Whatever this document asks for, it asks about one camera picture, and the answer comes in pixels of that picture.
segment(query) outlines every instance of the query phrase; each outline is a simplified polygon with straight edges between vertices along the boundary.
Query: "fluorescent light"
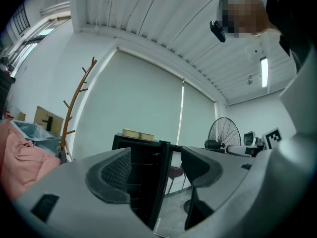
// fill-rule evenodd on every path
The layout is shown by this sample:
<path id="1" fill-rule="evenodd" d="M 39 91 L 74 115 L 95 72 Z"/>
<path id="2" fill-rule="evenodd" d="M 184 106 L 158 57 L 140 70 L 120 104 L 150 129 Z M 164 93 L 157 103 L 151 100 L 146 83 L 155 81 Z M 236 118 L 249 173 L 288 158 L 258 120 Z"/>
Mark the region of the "fluorescent light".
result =
<path id="1" fill-rule="evenodd" d="M 267 58 L 261 58 L 261 67 L 262 67 L 262 87 L 267 87 L 267 80 L 268 80 L 268 62 Z"/>
<path id="2" fill-rule="evenodd" d="M 42 32 L 40 32 L 38 35 L 48 35 L 53 30 L 54 30 L 54 28 L 45 29 Z"/>

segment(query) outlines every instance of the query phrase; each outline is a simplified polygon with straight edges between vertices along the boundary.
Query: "black mesh panel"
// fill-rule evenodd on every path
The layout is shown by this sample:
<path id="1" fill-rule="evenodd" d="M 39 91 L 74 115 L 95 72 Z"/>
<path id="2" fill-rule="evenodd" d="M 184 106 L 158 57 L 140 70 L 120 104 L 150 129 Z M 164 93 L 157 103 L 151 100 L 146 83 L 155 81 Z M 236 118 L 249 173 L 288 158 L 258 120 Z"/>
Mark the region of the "black mesh panel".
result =
<path id="1" fill-rule="evenodd" d="M 131 155 L 125 154 L 105 166 L 101 170 L 101 178 L 108 185 L 127 191 L 127 181 L 130 174 Z"/>

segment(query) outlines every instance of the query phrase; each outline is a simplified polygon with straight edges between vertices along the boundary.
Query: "white wall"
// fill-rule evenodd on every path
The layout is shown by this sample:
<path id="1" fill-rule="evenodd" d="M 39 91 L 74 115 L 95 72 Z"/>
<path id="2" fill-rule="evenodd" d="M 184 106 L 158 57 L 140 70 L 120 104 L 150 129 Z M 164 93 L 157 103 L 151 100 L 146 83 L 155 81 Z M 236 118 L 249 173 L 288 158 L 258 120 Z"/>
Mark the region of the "white wall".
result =
<path id="1" fill-rule="evenodd" d="M 8 100 L 26 114 L 29 122 L 33 122 L 37 106 L 65 118 L 67 107 L 63 100 L 70 103 L 83 77 L 82 67 L 87 69 L 93 56 L 102 60 L 112 43 L 113 39 L 103 36 L 74 34 L 71 21 L 66 22 L 40 42 L 22 63 Z M 88 86 L 99 68 L 97 63 L 88 77 Z M 73 112 L 87 92 L 80 94 Z"/>
<path id="2" fill-rule="evenodd" d="M 243 135 L 249 131 L 254 131 L 257 137 L 262 137 L 264 133 L 279 127 L 282 138 L 295 134 L 295 127 L 279 99 L 280 93 L 227 107 L 227 117 L 237 125 L 242 145 Z"/>
<path id="3" fill-rule="evenodd" d="M 216 120 L 220 117 L 227 117 L 227 105 L 221 101 L 215 102 L 214 115 Z"/>
<path id="4" fill-rule="evenodd" d="M 4 48 L 13 44 L 11 37 L 8 33 L 8 30 L 6 28 L 4 29 L 4 31 L 1 34 L 0 41 L 1 41 L 2 47 L 4 47 Z"/>

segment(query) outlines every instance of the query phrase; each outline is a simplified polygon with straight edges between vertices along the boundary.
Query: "pink pillow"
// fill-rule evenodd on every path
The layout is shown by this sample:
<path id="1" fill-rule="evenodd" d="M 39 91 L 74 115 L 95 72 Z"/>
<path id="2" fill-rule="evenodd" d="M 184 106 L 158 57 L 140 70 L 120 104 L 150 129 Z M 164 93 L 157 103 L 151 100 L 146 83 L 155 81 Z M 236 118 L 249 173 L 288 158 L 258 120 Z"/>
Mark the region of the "pink pillow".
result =
<path id="1" fill-rule="evenodd" d="M 6 141 L 0 182 L 14 201 L 38 179 L 60 165 L 60 159 L 11 133 Z"/>

